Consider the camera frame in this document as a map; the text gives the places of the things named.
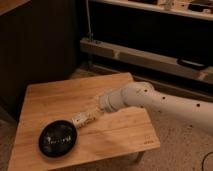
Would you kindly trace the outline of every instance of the table leg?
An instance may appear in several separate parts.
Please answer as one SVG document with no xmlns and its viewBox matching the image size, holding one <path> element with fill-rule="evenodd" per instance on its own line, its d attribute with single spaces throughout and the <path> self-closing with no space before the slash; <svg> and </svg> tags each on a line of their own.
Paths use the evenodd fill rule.
<svg viewBox="0 0 213 171">
<path fill-rule="evenodd" d="M 138 153 L 138 156 L 136 157 L 136 159 L 135 159 L 135 163 L 139 163 L 140 161 L 141 161 L 141 159 L 142 159 L 142 157 L 143 157 L 143 155 L 144 155 L 144 151 L 143 152 L 139 152 Z"/>
</svg>

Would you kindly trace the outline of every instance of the wooden tabletop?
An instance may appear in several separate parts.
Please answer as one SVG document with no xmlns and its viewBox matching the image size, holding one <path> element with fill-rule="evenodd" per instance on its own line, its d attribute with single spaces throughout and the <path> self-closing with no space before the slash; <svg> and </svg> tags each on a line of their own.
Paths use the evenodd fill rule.
<svg viewBox="0 0 213 171">
<path fill-rule="evenodd" d="M 29 86 L 8 170 L 52 170 L 159 147 L 146 110 L 127 108 L 78 129 L 76 145 L 63 157 L 52 159 L 39 151 L 38 138 L 47 124 L 70 120 L 95 107 L 98 95 L 131 81 L 124 73 Z"/>
<path fill-rule="evenodd" d="M 0 15 L 5 14 L 30 0 L 0 0 Z"/>
</svg>

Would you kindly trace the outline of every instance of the metal bar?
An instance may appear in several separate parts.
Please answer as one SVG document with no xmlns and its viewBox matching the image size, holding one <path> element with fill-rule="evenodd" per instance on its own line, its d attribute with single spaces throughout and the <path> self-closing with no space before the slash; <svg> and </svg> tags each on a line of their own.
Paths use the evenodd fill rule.
<svg viewBox="0 0 213 171">
<path fill-rule="evenodd" d="M 91 28 L 89 0 L 86 0 L 86 11 L 87 11 L 88 36 L 89 36 L 89 40 L 92 41 L 93 33 L 92 33 L 92 28 Z"/>
</svg>

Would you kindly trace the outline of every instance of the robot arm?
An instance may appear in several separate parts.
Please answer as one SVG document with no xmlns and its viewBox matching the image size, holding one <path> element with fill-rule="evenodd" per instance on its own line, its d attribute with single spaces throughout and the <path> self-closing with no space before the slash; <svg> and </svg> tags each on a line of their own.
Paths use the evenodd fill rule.
<svg viewBox="0 0 213 171">
<path fill-rule="evenodd" d="M 108 92 L 100 96 L 99 106 L 108 113 L 129 106 L 168 113 L 213 135 L 213 103 L 164 94 L 147 82 L 132 82 Z"/>
</svg>

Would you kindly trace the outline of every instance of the floor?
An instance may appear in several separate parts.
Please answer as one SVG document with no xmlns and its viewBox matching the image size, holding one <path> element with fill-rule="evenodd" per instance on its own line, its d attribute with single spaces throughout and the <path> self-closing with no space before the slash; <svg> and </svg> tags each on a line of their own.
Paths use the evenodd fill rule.
<svg viewBox="0 0 213 171">
<path fill-rule="evenodd" d="M 73 78 L 94 76 L 78 69 Z M 136 154 L 93 162 L 63 171 L 200 171 L 205 154 L 213 151 L 213 136 L 163 113 L 150 112 L 161 148 L 145 152 L 140 163 Z M 16 126 L 0 121 L 0 171 L 6 171 L 16 132 Z M 213 170 L 213 155 L 205 161 L 205 171 Z"/>
</svg>

